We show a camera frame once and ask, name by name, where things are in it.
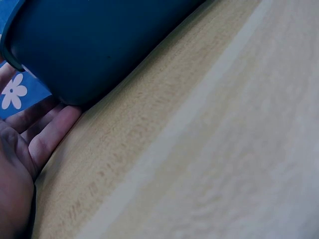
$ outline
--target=wooden table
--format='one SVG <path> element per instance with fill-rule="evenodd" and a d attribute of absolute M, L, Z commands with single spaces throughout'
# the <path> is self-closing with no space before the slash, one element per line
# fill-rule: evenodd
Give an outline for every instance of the wooden table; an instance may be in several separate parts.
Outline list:
<path fill-rule="evenodd" d="M 319 1 L 208 0 L 56 150 L 34 238 L 315 239 L 318 173 Z"/>

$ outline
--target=blue container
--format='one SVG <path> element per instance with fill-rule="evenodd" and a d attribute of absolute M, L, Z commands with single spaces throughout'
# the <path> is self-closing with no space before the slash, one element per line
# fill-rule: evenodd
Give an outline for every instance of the blue container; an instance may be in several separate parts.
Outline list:
<path fill-rule="evenodd" d="M 113 89 L 205 0 L 20 0 L 0 52 L 68 105 Z"/>

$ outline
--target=flower pattern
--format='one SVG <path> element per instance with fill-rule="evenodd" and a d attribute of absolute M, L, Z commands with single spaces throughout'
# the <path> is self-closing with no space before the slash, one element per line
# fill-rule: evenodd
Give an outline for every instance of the flower pattern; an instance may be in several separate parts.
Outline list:
<path fill-rule="evenodd" d="M 5 89 L 2 91 L 4 99 L 2 101 L 2 108 L 6 110 L 10 104 L 19 110 L 21 109 L 21 100 L 19 97 L 25 96 L 27 94 L 27 88 L 20 85 L 23 80 L 23 74 L 18 74 L 14 80 L 10 80 Z"/>

